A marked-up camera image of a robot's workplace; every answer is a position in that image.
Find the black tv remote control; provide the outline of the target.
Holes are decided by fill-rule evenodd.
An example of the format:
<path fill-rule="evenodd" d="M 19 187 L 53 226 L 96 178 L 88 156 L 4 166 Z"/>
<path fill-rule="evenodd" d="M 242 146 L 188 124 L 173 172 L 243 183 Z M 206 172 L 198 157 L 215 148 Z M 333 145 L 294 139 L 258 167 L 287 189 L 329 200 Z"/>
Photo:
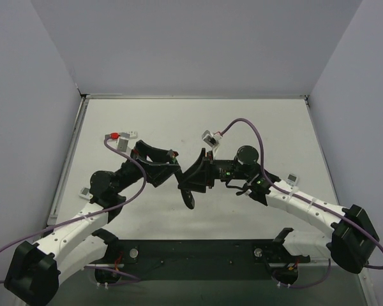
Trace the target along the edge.
<path fill-rule="evenodd" d="M 187 189 L 181 189 L 181 196 L 186 207 L 193 210 L 195 208 L 195 199 L 192 192 Z"/>

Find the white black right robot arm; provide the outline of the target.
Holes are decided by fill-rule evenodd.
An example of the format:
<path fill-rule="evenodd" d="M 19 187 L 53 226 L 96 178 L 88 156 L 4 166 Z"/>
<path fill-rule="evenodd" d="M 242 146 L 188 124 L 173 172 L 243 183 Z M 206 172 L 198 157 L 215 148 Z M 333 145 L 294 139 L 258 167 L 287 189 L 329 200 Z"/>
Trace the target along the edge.
<path fill-rule="evenodd" d="M 313 198 L 295 191 L 286 181 L 261 169 L 259 153 L 245 145 L 232 160 L 215 159 L 211 151 L 202 150 L 198 159 L 183 174 L 179 189 L 205 193 L 216 180 L 228 184 L 242 180 L 237 194 L 265 206 L 285 211 L 321 231 L 317 236 L 290 235 L 286 250 L 293 256 L 331 258 L 350 273 L 360 273 L 368 265 L 379 236 L 366 211 Z"/>

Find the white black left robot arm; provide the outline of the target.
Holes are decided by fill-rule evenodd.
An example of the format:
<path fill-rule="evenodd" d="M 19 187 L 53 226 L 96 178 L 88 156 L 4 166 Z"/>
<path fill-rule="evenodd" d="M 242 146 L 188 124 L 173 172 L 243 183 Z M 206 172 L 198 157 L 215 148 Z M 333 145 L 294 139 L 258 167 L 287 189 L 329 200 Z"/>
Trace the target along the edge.
<path fill-rule="evenodd" d="M 70 220 L 31 244 L 22 242 L 14 252 L 4 287 L 28 305 L 46 305 L 59 286 L 87 264 L 116 259 L 118 246 L 104 229 L 130 202 L 121 191 L 142 180 L 154 187 L 180 171 L 173 150 L 138 141 L 116 171 L 96 171 L 90 178 L 92 198 Z"/>

